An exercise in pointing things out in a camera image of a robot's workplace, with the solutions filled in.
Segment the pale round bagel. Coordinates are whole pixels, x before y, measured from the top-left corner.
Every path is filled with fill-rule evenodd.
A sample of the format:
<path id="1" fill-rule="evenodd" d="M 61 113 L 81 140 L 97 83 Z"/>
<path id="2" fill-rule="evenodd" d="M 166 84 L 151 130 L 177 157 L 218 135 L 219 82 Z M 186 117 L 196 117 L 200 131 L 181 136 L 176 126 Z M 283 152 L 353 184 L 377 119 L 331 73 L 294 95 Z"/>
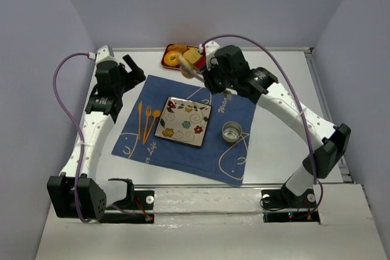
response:
<path id="1" fill-rule="evenodd" d="M 192 63 L 190 63 L 188 60 L 186 60 L 182 54 L 180 54 L 178 56 L 178 59 L 179 59 L 179 66 L 180 66 L 180 72 L 181 74 L 188 78 L 188 79 L 192 79 L 194 78 L 192 75 L 191 75 L 191 71 L 194 70 L 194 65 Z"/>

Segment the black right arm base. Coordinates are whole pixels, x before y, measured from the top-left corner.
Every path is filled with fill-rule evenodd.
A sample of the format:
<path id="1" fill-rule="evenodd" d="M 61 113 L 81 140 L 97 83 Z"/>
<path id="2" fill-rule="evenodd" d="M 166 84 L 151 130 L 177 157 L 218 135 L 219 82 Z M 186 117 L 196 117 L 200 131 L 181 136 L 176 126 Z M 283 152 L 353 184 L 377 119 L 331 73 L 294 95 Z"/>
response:
<path id="1" fill-rule="evenodd" d="M 280 189 L 265 189 L 259 204 L 263 209 L 264 223 L 320 223 L 313 189 L 291 200 L 283 199 Z"/>

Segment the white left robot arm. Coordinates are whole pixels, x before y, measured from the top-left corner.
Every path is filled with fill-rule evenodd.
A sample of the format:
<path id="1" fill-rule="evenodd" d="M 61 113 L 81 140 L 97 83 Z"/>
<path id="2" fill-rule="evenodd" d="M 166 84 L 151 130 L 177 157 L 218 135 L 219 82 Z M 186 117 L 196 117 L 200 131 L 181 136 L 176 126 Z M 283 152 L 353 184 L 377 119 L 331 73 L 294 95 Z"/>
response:
<path id="1" fill-rule="evenodd" d="M 135 199 L 131 179 L 110 178 L 97 183 L 96 171 L 106 139 L 122 109 L 124 93 L 144 82 L 146 76 L 130 55 L 123 56 L 122 62 L 101 52 L 84 56 L 95 60 L 96 84 L 82 122 L 76 121 L 59 96 L 58 70 L 52 79 L 55 98 L 76 126 L 78 137 L 59 175 L 49 177 L 47 190 L 57 217 L 88 223 L 101 220 L 108 207 L 119 210 L 121 204 L 130 205 Z"/>

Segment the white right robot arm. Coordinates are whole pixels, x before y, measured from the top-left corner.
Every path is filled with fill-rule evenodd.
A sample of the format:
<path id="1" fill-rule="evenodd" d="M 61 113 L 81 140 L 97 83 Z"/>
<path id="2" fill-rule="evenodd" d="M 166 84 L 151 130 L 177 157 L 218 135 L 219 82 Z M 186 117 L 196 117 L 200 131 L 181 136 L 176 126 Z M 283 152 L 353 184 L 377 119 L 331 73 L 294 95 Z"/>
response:
<path id="1" fill-rule="evenodd" d="M 199 46 L 206 64 L 199 69 L 212 94 L 234 90 L 241 97 L 267 110 L 306 142 L 309 154 L 283 186 L 269 196 L 274 209 L 294 208 L 319 180 L 327 178 L 346 151 L 351 129 L 335 125 L 304 106 L 291 87 L 285 88 L 265 68 L 250 68 L 242 50 L 221 47 L 214 41 Z"/>

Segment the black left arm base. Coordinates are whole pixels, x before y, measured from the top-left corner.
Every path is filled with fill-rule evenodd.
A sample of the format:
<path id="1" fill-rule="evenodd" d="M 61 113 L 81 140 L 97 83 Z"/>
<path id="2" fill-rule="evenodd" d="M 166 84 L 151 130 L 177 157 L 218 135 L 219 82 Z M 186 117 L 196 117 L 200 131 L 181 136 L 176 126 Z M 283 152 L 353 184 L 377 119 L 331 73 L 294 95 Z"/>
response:
<path id="1" fill-rule="evenodd" d="M 124 201 L 109 206 L 99 223 L 154 224 L 155 191 L 136 189 L 132 202 Z"/>

